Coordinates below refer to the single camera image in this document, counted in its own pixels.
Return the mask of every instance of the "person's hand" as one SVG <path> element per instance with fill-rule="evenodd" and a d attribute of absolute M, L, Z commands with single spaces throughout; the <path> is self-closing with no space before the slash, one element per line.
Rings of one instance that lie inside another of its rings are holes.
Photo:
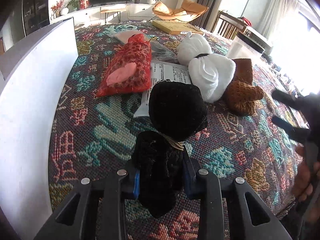
<path fill-rule="evenodd" d="M 300 156 L 304 157 L 304 148 L 302 146 L 296 147 L 296 153 Z M 320 179 L 320 163 L 316 162 L 314 164 L 314 172 L 317 172 L 317 176 Z M 310 184 L 310 177 L 311 172 L 306 164 L 305 161 L 303 161 L 298 166 L 298 174 L 294 178 L 294 185 L 291 190 L 291 193 L 295 197 L 299 197 L 299 201 L 305 201 L 307 199 L 307 196 L 311 195 L 313 191 L 313 187 Z M 315 206 L 311 209 L 309 216 L 308 216 L 308 222 L 316 222 L 320 217 L 320 200 L 318 199 Z"/>

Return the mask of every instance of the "metal rivet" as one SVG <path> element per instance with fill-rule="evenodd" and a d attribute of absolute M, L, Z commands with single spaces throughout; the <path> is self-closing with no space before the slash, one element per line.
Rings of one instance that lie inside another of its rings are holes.
<path fill-rule="evenodd" d="M 90 182 L 90 179 L 89 178 L 83 178 L 83 179 L 81 179 L 81 184 L 83 184 L 83 185 L 86 185 L 86 184 L 88 184 Z"/>
<path fill-rule="evenodd" d="M 124 176 L 124 175 L 127 174 L 127 171 L 126 171 L 126 170 L 119 170 L 119 171 L 117 172 L 117 174 L 118 174 L 119 176 Z"/>
<path fill-rule="evenodd" d="M 206 169 L 199 169 L 199 174 L 200 175 L 207 175 L 208 171 Z"/>
<path fill-rule="evenodd" d="M 244 182 L 245 182 L 244 178 L 241 178 L 241 177 L 237 177 L 237 178 L 236 178 L 236 183 L 238 183 L 238 184 L 244 184 Z"/>

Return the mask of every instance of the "brown knitted toy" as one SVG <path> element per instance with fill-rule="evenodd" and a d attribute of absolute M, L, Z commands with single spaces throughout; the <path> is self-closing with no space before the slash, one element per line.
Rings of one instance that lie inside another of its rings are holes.
<path fill-rule="evenodd" d="M 248 58 L 233 60 L 236 71 L 233 80 L 224 92 L 228 107 L 240 115 L 253 115 L 255 101 L 263 98 L 264 92 L 258 86 L 252 86 L 252 61 Z"/>

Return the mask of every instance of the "orange lounge chair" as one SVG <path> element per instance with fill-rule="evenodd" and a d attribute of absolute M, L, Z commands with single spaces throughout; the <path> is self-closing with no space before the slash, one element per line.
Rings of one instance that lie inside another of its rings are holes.
<path fill-rule="evenodd" d="M 208 7 L 196 2 L 184 0 L 179 9 L 170 9 L 164 3 L 159 2 L 154 6 L 152 11 L 164 21 L 188 23 L 203 15 L 208 9 Z"/>

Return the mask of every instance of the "black band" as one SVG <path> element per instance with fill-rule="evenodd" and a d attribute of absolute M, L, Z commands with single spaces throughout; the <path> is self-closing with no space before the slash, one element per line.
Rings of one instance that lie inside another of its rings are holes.
<path fill-rule="evenodd" d="M 209 55 L 208 53 L 201 53 L 198 56 L 196 56 L 195 58 L 205 57 L 205 56 L 208 56 L 208 55 Z"/>

